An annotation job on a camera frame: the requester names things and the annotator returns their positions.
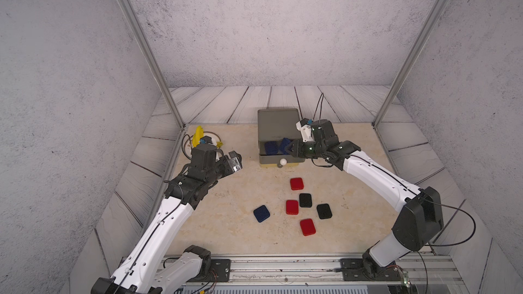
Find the blue brooch box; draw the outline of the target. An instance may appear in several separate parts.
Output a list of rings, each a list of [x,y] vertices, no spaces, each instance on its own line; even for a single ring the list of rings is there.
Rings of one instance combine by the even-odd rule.
[[[279,144],[276,141],[265,142],[264,150],[268,156],[279,155]]]
[[[292,141],[288,138],[283,138],[281,141],[280,141],[280,144],[279,144],[279,154],[280,155],[290,155],[288,152],[287,152],[287,147],[292,143]]]
[[[253,214],[257,220],[258,223],[262,223],[268,218],[270,218],[270,211],[265,205],[262,205],[256,209],[254,209]]]

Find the grey top drawer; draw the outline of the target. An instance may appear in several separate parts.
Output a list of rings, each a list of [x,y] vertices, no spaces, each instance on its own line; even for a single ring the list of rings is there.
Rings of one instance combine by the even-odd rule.
[[[305,159],[293,157],[286,151],[287,146],[290,144],[291,140],[286,137],[278,141],[260,141],[260,164],[278,165],[282,159],[285,159],[287,164],[305,162]]]

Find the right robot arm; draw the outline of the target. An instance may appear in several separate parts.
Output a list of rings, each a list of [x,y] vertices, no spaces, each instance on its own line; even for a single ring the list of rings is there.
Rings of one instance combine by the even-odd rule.
[[[370,279],[377,278],[402,256],[425,246],[444,227],[441,197],[432,187],[421,189],[392,174],[359,146],[339,141],[326,119],[298,121],[301,134],[286,148],[293,157],[323,159],[329,167],[355,176],[384,198],[398,217],[391,232],[364,252],[362,266]]]

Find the red brooch box upper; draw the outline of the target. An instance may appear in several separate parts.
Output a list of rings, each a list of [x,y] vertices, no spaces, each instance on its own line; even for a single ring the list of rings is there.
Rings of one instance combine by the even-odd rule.
[[[290,188],[293,191],[301,191],[305,188],[305,184],[302,178],[292,178],[290,180]]]

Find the three-drawer storage cabinet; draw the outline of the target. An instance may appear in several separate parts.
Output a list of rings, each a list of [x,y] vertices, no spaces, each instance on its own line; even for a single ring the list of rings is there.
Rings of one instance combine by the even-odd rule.
[[[300,120],[297,108],[271,108],[258,110],[258,147],[260,141],[278,141],[288,138],[291,141],[301,140],[301,134],[296,129],[296,123]],[[297,165],[297,163],[287,164],[286,166]],[[265,167],[275,167],[277,165],[261,165]]]

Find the black brooch box left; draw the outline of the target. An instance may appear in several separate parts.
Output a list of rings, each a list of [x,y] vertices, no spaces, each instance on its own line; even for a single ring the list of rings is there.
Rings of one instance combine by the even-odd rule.
[[[311,208],[313,206],[312,195],[310,193],[299,194],[299,206],[301,208]]]

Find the black brooch box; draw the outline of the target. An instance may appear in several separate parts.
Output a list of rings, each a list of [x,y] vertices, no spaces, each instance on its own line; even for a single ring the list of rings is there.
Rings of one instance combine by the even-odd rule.
[[[317,213],[318,213],[318,217],[321,220],[331,219],[332,218],[332,210],[331,210],[329,204],[318,204],[317,205]]]
[[[299,194],[299,206],[301,208],[311,208],[313,206],[312,195],[310,193]]]

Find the red brooch box middle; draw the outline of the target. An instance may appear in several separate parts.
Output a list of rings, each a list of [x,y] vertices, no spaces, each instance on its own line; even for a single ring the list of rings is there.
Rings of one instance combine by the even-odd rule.
[[[299,214],[299,202],[297,200],[287,200],[285,203],[285,211],[287,215]]]

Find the black brooch box right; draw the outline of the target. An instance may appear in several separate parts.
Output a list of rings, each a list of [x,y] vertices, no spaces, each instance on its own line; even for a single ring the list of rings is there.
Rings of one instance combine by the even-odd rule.
[[[318,204],[317,205],[317,213],[318,213],[318,217],[321,220],[331,219],[332,218],[332,210],[331,210],[329,204]]]

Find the yellow banana bunch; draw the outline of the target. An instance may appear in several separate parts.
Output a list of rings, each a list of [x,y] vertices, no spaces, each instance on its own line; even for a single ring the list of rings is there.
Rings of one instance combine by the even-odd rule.
[[[197,147],[200,144],[200,138],[203,137],[204,132],[205,131],[202,126],[197,127],[192,140],[193,148]]]

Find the cream round plate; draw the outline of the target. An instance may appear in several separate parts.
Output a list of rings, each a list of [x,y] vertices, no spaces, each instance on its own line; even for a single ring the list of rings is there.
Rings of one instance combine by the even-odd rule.
[[[219,148],[223,145],[221,138],[216,133],[205,131],[203,133],[203,136],[209,137],[211,139],[212,144],[215,145],[217,148]],[[182,150],[183,150],[183,154],[185,155],[185,157],[187,159],[191,159],[191,152],[192,152],[192,148],[193,148],[193,144],[192,144],[193,137],[194,137],[194,135],[189,136],[188,134],[186,134],[186,136],[184,137]]]

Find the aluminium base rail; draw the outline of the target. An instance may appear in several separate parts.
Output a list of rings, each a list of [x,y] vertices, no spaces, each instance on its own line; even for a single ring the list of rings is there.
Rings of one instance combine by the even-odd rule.
[[[358,254],[215,255],[178,293],[468,293],[450,257],[410,253],[374,277]]]

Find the right metal frame post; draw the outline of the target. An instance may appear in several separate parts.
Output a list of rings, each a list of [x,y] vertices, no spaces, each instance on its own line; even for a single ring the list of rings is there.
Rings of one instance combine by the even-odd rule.
[[[414,67],[415,62],[417,61],[419,55],[426,46],[426,43],[429,40],[434,27],[436,26],[442,14],[445,12],[445,8],[449,4],[449,1],[450,0],[434,1],[434,4],[432,8],[430,8],[429,13],[426,19],[424,20],[424,23],[421,29],[419,30],[419,33],[415,38],[415,41],[411,49],[409,50],[408,55],[406,56],[403,64],[399,69],[399,72],[397,73],[396,77],[392,82],[392,85],[389,88],[387,95],[385,96],[384,102],[382,103],[377,113],[377,116],[372,122],[374,130],[377,130],[379,125],[384,121],[384,118],[388,113],[388,110],[390,109],[390,106],[392,105],[394,98],[398,95],[403,84],[407,80],[407,77],[409,76],[412,68]]]

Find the metal frame post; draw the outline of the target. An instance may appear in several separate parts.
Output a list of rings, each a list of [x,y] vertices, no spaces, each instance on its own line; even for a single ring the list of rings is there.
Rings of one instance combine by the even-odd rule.
[[[392,82],[392,85],[389,88],[387,95],[385,96],[384,102],[382,103],[377,113],[377,116],[372,122],[374,130],[377,130],[379,125],[384,121],[384,118],[388,113],[388,110],[390,109],[390,106],[392,105],[394,98],[398,95],[403,84],[407,80],[407,77],[409,76],[412,68],[414,67],[415,62],[417,61],[419,55],[426,46],[426,43],[429,40],[434,27],[436,26],[442,14],[445,12],[445,8],[449,4],[449,1],[450,0],[434,1],[434,4],[432,8],[430,8],[429,13],[426,19],[424,20],[424,23],[421,29],[419,30],[419,33],[415,38],[415,41],[411,49],[409,50],[408,55],[406,56],[403,64],[399,69],[399,72],[397,73],[396,77]]]
[[[174,115],[175,121],[177,124],[184,128],[185,123],[181,117],[177,106],[174,102],[172,94],[167,86],[166,80],[163,77],[160,66],[153,54],[150,44],[148,43],[147,37],[140,25],[140,22],[136,16],[135,10],[133,9],[132,3],[130,0],[117,0],[118,5],[120,6],[122,13],[127,21],[129,27],[132,30],[133,36],[140,48],[142,55],[144,56],[147,65],[152,73],[153,78],[155,79],[159,90],[164,98],[166,105],[170,112]]]

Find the left metal frame post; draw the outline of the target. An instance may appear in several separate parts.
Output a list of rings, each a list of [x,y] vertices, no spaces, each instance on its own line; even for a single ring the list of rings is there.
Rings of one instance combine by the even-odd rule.
[[[135,10],[133,9],[132,3],[130,0],[117,0],[118,5],[120,6],[122,13],[127,21],[129,27],[132,30],[133,36],[140,48],[142,55],[144,56],[147,65],[152,73],[153,78],[155,79],[159,90],[164,98],[166,105],[170,112],[174,115],[175,121],[177,124],[184,128],[185,123],[181,117],[177,106],[174,102],[172,94],[167,86],[166,80],[163,77],[160,66],[153,54],[150,44],[148,43],[147,37],[140,25],[140,22],[136,16]]]

